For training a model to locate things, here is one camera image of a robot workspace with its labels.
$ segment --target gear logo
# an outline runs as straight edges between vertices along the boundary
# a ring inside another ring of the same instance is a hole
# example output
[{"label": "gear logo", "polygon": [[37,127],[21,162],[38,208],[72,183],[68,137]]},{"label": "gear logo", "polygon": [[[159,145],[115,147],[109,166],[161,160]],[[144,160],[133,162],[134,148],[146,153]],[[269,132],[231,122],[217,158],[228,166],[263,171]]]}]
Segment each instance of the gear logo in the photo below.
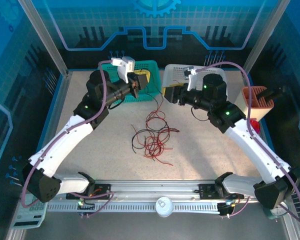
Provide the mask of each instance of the gear logo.
[{"label": "gear logo", "polygon": [[180,0],[132,0],[135,10],[139,10],[140,14],[147,17],[152,15],[154,18],[170,14],[170,10],[175,10],[176,4],[180,3]]},{"label": "gear logo", "polygon": [[1,16],[12,25],[19,16],[19,3],[17,0],[0,0],[0,13]]}]

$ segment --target calculator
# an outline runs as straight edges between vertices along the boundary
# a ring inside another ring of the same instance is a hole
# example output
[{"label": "calculator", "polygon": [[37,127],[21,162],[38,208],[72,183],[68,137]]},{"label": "calculator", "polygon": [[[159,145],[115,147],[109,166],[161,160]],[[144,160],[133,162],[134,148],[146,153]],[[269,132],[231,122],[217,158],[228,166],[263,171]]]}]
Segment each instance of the calculator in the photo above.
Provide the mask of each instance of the calculator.
[{"label": "calculator", "polygon": [[[25,195],[25,204],[37,200],[32,194]],[[16,214],[11,223],[12,229],[34,229],[40,227],[45,219],[48,203],[38,201],[29,208],[23,208],[21,202],[17,205]]]}]

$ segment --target white table surface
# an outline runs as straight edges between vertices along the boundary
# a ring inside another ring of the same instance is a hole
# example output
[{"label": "white table surface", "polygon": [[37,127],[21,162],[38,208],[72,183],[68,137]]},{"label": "white table surface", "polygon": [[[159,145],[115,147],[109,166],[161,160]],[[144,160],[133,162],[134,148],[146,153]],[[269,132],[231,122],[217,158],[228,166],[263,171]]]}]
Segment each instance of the white table surface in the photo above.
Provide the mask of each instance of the white table surface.
[{"label": "white table surface", "polygon": [[[57,131],[73,114],[87,92],[86,82],[91,71],[75,71],[61,112]],[[244,86],[239,71],[226,71],[229,100],[234,102]],[[145,128],[146,116],[156,109],[155,101],[123,103],[110,110],[106,119],[82,140],[66,157],[57,173],[83,171],[99,180],[211,180],[225,172],[242,176],[259,173],[243,151],[209,121],[196,120],[189,106],[178,106],[166,100],[161,110],[172,132],[167,148],[159,159],[173,166],[143,157],[143,150],[132,151],[131,139],[137,130]],[[206,118],[203,111],[194,111],[198,118]]]}]

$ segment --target teal plastic basket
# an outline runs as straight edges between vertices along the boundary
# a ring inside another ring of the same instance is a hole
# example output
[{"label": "teal plastic basket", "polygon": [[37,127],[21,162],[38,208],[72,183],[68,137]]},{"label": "teal plastic basket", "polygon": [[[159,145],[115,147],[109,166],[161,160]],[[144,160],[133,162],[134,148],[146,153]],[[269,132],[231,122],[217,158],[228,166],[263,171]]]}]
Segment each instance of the teal plastic basket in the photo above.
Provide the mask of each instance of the teal plastic basket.
[{"label": "teal plastic basket", "polygon": [[[109,73],[109,77],[111,79],[111,82],[116,82],[119,80],[118,77],[118,67],[112,66],[110,63],[103,64],[102,69],[107,71]],[[161,80],[160,80],[160,74],[159,74],[159,68],[155,61],[148,60],[148,61],[136,61],[134,70],[140,70],[145,69],[150,71],[150,81],[147,84],[147,88],[139,91],[138,98],[133,97],[131,94],[127,95],[125,97],[124,103],[132,103],[132,102],[145,102],[145,101],[152,101],[153,98],[156,95],[159,94],[159,91],[161,89]]]}]

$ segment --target white plastic basket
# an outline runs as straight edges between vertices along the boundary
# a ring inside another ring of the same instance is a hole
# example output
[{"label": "white plastic basket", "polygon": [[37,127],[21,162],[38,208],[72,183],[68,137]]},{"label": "white plastic basket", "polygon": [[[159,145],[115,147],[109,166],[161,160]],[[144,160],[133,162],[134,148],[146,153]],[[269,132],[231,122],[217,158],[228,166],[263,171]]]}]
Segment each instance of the white plastic basket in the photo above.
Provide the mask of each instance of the white plastic basket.
[{"label": "white plastic basket", "polygon": [[[183,68],[189,67],[192,65],[182,65],[182,64],[169,64],[164,69],[163,74],[163,83],[162,87],[169,87],[177,83],[188,83],[189,79],[185,79],[185,74]],[[194,66],[195,69],[204,68],[203,66]],[[227,83],[226,73],[221,68],[211,67],[207,70],[201,71],[198,73],[198,84],[196,86],[197,90],[202,90],[203,87],[203,78],[208,74],[219,74],[221,75],[223,81]]]}]

